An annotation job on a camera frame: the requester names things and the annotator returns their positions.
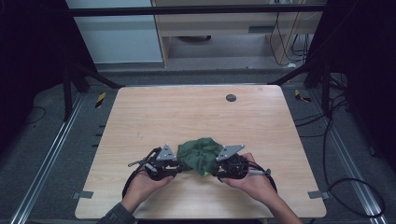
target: wooden table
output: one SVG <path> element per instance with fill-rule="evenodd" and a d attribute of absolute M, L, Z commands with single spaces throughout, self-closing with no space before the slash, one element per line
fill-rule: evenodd
<path fill-rule="evenodd" d="M 226 96 L 234 94 L 236 101 Z M 299 217 L 323 217 L 321 199 L 282 90 L 278 86 L 162 86 L 120 89 L 80 198 L 78 218 L 100 218 L 121 200 L 135 167 L 155 147 L 201 137 L 223 145 L 244 144 L 262 168 L 270 168 L 279 195 Z M 213 176 L 178 174 L 135 211 L 137 218 L 261 218 L 268 208 Z"/>

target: metal frame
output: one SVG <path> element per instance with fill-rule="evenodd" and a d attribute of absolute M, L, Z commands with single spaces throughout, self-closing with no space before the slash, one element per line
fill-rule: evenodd
<path fill-rule="evenodd" d="M 28 189 L 27 193 L 25 194 L 23 201 L 21 202 L 20 206 L 18 207 L 17 211 L 12 216 L 10 223 L 18 223 L 22 224 L 25 223 L 27 218 L 29 217 L 30 212 L 32 211 L 33 206 L 35 205 L 35 201 L 40 194 L 40 191 L 43 189 L 44 184 L 50 174 L 50 170 L 53 164 L 58 157 L 59 152 L 61 151 L 62 146 L 64 145 L 64 140 L 68 135 L 75 119 L 78 114 L 78 111 L 81 108 L 81 103 L 84 99 L 84 93 L 79 93 L 78 98 L 74 103 L 73 112 L 70 116 L 68 121 L 65 121 L 61 127 L 61 130 L 58 132 L 55 140 L 52 143 L 51 148 L 49 149 L 49 153 L 47 154 L 46 158 L 44 159 L 43 163 L 41 164 L 40 169 L 35 176 L 35 180 L 33 181 L 32 185 Z"/>
<path fill-rule="evenodd" d="M 323 112 L 322 106 L 320 106 L 320 102 L 319 102 L 320 97 L 318 96 L 318 94 L 312 90 L 309 90 L 309 92 L 310 92 L 313 102 L 315 102 L 315 105 L 317 106 L 318 110 L 320 112 Z M 332 139 L 332 142 L 334 143 L 335 151 L 337 152 L 337 155 L 346 170 L 346 174 L 349 177 L 364 180 L 363 175 L 361 174 L 361 171 L 359 170 L 358 166 L 353 161 L 352 157 L 347 152 L 347 147 L 344 145 L 344 142 L 343 142 L 340 134 L 337 132 L 337 129 L 334 127 L 334 125 L 330 129 L 329 134 Z M 370 216 L 378 214 L 381 211 L 381 208 L 380 208 L 378 202 L 376 201 L 375 196 L 372 193 L 372 191 L 369 188 L 367 188 L 367 186 L 363 186 L 358 183 L 352 183 L 352 185 L 353 185 L 353 188 L 355 189 L 356 194 L 358 195 L 359 199 L 361 200 L 361 204 L 362 204 L 364 210 L 366 211 L 366 214 L 370 215 Z M 382 215 L 381 217 L 377 217 L 377 218 L 370 218 L 370 221 L 373 224 L 388 223 L 384 215 Z"/>
<path fill-rule="evenodd" d="M 257 12 L 309 12 L 344 8 L 344 5 L 286 4 L 286 5 L 228 5 L 228 6 L 185 6 L 185 7 L 114 7 L 72 8 L 68 10 L 45 10 L 46 13 L 72 17 L 94 16 L 138 16 L 170 14 L 208 13 L 257 13 Z"/>

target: white cabinet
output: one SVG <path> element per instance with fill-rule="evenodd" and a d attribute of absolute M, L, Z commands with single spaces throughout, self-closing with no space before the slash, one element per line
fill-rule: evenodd
<path fill-rule="evenodd" d="M 149 0 L 66 0 L 70 8 L 151 7 Z M 75 17 L 95 64 L 162 63 L 154 17 Z"/>

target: small round object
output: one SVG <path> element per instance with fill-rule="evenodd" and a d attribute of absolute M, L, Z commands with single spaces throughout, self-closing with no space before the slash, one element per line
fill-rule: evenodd
<path fill-rule="evenodd" d="M 234 101 L 236 101 L 236 96 L 235 96 L 234 94 L 228 94 L 228 95 L 225 97 L 225 99 L 226 99 L 228 102 L 234 102 Z"/>

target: green cloth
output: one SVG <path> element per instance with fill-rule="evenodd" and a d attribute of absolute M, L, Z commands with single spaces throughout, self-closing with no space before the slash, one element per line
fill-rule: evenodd
<path fill-rule="evenodd" d="M 222 145 L 212 138 L 200 138 L 179 145 L 177 160 L 184 165 L 184 171 L 194 170 L 199 175 L 207 175 L 213 170 L 218 170 L 216 157 L 221 152 Z"/>

